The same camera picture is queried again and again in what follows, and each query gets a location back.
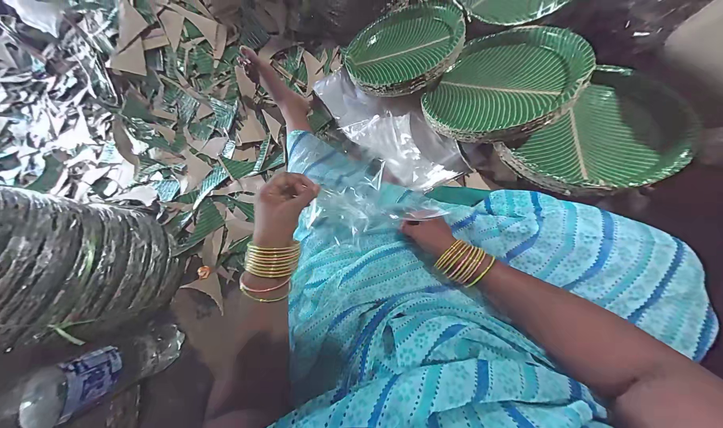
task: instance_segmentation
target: pile of paper scraps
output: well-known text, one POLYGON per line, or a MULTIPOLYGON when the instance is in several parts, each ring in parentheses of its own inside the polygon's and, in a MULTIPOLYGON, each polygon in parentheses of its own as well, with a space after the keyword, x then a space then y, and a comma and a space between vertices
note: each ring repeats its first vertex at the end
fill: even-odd
POLYGON ((157 215, 177 254, 216 272, 185 287, 222 309, 254 194, 285 164, 284 121, 238 48, 304 96, 338 48, 292 42, 298 12, 281 0, 216 15, 207 0, 71 0, 49 19, 31 2, 0 16, 0 183, 157 215))

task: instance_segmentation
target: blue striped dress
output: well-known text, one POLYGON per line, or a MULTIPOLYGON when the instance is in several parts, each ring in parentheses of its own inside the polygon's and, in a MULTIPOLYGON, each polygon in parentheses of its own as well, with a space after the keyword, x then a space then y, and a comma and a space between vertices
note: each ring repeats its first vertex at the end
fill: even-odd
MULTIPOLYGON (((288 151, 289 170, 325 188, 363 180, 364 165, 309 132, 292 132, 288 151)), ((423 196, 384 184, 375 198, 423 196)), ((475 207, 441 206, 457 238, 695 361, 718 333, 699 259, 662 231, 527 191, 494 191, 475 207)), ((608 426, 584 384, 477 290, 439 281, 432 260, 394 224, 371 222, 354 235, 331 209, 325 213, 304 210, 295 232, 303 248, 289 297, 296 410, 274 426, 608 426)))

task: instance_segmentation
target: stack of bangles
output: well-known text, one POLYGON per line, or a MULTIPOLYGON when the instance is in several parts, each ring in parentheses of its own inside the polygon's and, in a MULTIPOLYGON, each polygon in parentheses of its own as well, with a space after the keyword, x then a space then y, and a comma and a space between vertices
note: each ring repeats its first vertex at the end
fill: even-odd
POLYGON ((285 281, 276 287, 268 289, 253 289, 243 283, 240 277, 240 291, 245 296, 252 298, 261 303, 273 303, 284 300, 288 297, 288 292, 284 296, 278 298, 261 298, 253 294, 263 294, 274 292, 290 283, 290 276, 298 266, 298 258, 300 257, 300 244, 293 241, 290 247, 284 248, 263 248, 257 245, 248 244, 248 251, 245 253, 245 270, 246 272, 261 278, 284 278, 285 281))
POLYGON ((488 257, 488 254, 484 250, 465 241, 455 241, 435 262, 435 268, 455 283, 460 283, 465 287, 472 287, 489 272, 490 268, 494 266, 494 262, 496 262, 496 257, 491 256, 489 266, 468 284, 467 281, 470 281, 475 275, 486 257, 488 257))

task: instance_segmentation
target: leaf-print paper plate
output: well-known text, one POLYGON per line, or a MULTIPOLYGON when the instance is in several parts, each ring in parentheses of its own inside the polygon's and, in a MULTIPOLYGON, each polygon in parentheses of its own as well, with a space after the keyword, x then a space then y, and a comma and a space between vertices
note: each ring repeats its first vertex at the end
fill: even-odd
POLYGON ((594 50, 578 34, 514 28, 466 44, 423 96, 423 112, 434 130, 459 141, 518 138, 570 108, 594 69, 594 50))
POLYGON ((345 52, 344 64, 366 92, 411 94, 456 60, 464 31, 462 13, 452 5, 409 6, 359 33, 345 52))
POLYGON ((521 25, 545 17, 571 0, 464 0, 467 13, 487 24, 521 25))
POLYGON ((541 187, 607 193, 654 183, 692 160, 700 123, 678 94, 631 69, 600 65, 576 105, 501 159, 541 187))

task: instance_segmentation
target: woman's right hand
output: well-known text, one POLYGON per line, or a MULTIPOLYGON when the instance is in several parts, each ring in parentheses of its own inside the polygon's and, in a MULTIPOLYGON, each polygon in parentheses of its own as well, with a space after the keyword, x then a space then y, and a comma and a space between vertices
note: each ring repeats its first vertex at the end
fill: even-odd
POLYGON ((300 211, 319 194, 319 185, 303 174, 282 172, 259 191, 253 244, 266 248, 289 247, 300 211))
POLYGON ((435 258, 441 257, 441 254, 457 240, 451 234, 451 227, 443 217, 420 221, 404 220, 400 229, 435 258))

